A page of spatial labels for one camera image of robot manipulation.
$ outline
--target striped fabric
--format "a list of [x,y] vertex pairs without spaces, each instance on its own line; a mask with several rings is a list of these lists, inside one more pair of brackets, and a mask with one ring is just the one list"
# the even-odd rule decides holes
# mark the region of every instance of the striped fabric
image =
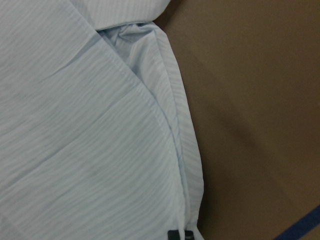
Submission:
[[0,239],[203,239],[167,1],[120,2],[0,0]]

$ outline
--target blue tape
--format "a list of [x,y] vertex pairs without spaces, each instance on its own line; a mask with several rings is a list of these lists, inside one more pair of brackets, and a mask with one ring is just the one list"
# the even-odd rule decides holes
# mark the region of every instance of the blue tape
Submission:
[[309,212],[274,240],[297,240],[320,224],[320,205]]

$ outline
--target blue line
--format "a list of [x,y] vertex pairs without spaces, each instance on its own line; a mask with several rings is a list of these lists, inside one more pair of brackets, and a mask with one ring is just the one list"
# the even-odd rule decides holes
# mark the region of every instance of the blue line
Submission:
[[320,224],[320,205],[309,212],[274,240],[297,240]]

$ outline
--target brown surface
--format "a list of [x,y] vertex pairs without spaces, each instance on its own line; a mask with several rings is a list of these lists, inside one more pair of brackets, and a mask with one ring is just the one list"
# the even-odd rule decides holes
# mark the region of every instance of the brown surface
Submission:
[[320,204],[320,2],[172,0],[156,23],[202,157],[200,231],[274,238]]

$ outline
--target brown background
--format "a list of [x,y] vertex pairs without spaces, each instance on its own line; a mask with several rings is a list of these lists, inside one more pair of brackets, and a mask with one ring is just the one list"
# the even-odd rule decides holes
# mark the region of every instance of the brown background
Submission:
[[172,0],[155,22],[202,157],[200,231],[276,237],[320,204],[320,1]]

